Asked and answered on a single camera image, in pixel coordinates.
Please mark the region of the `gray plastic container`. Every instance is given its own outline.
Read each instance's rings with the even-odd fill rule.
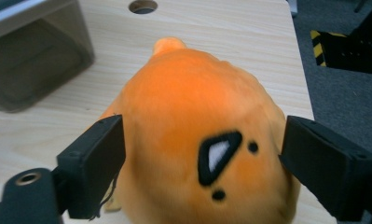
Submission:
[[[76,0],[0,0],[0,110],[33,105],[93,59]]]

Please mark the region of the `orange fabric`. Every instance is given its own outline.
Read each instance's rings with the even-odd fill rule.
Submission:
[[[123,116],[127,150],[114,200],[133,223],[291,222],[299,183],[278,159],[285,118],[251,74],[164,38],[101,119],[113,114]],[[201,142],[232,130],[240,148],[203,187]],[[212,199],[218,189],[221,202]]]

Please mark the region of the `hazard stripe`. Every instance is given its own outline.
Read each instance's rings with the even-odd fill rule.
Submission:
[[[329,34],[330,35],[335,35],[335,36],[347,37],[346,35],[338,34],[338,33],[329,33]]]
[[[318,31],[310,31],[310,36],[313,43],[313,54],[316,59],[317,65],[326,67],[324,55],[323,55],[323,47],[320,43],[320,36],[321,34]]]
[[[313,52],[314,52],[314,56],[319,56],[321,54],[323,54],[323,47],[322,47],[322,44],[318,44],[316,46],[313,47]]]
[[[320,35],[317,31],[310,31],[311,39],[314,39]]]

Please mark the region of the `wooden table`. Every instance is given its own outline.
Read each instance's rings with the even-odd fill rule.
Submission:
[[[33,107],[0,112],[0,196],[13,175],[53,169],[55,157],[86,130],[149,59],[154,43],[177,36],[254,74],[286,115],[313,119],[289,6],[284,0],[158,0],[138,15],[131,0],[80,0],[96,62]],[[88,223],[68,220],[65,223]],[[94,223],[128,223],[122,213]],[[303,188],[295,223],[335,223]]]

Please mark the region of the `black dot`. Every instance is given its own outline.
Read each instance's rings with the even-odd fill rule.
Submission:
[[[215,201],[223,201],[226,198],[226,193],[221,189],[218,189],[212,194],[212,198]]]
[[[256,142],[249,143],[249,146],[247,146],[247,149],[253,154],[258,152],[258,144]]]

